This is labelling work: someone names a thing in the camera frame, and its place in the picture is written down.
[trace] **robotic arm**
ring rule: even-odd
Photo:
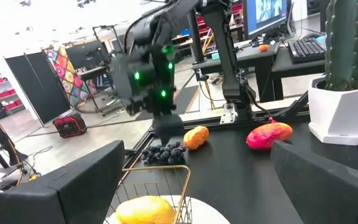
[[[239,71],[229,28],[231,1],[172,0],[148,12],[130,26],[129,29],[133,26],[134,30],[135,50],[129,54],[118,55],[112,62],[112,77],[118,95],[129,101],[127,112],[135,114],[147,110],[152,113],[157,134],[173,134],[169,131],[172,131],[174,126],[177,129],[183,127],[183,122],[182,125],[178,124],[180,118],[173,118],[172,115],[172,110],[176,109],[173,104],[176,87],[173,82],[175,69],[171,61],[171,38],[182,30],[182,26],[187,23],[186,15],[193,9],[204,17],[207,25],[214,31],[224,74],[225,99],[229,104],[235,104],[239,113],[243,111],[239,117],[252,117],[250,104],[255,98],[255,92],[247,81],[239,83],[236,78]]]

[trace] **wire basket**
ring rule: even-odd
[[[191,224],[189,196],[190,168],[187,166],[158,166],[123,169],[123,178],[110,204],[110,213],[118,205],[133,198],[154,195],[164,198],[175,210],[173,224]]]

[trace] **keyboard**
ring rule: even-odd
[[[312,62],[325,59],[325,47],[315,38],[288,42],[292,63]]]

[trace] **red generator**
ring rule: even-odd
[[[88,129],[79,113],[74,113],[64,118],[57,118],[53,121],[53,125],[55,125],[56,130],[62,138],[82,135]]]

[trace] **black grapes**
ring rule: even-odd
[[[186,146],[180,146],[180,142],[174,144],[167,144],[165,147],[161,145],[147,146],[142,150],[141,159],[145,165],[149,165],[153,162],[160,162],[162,164],[184,164],[185,155],[183,154],[187,150]]]

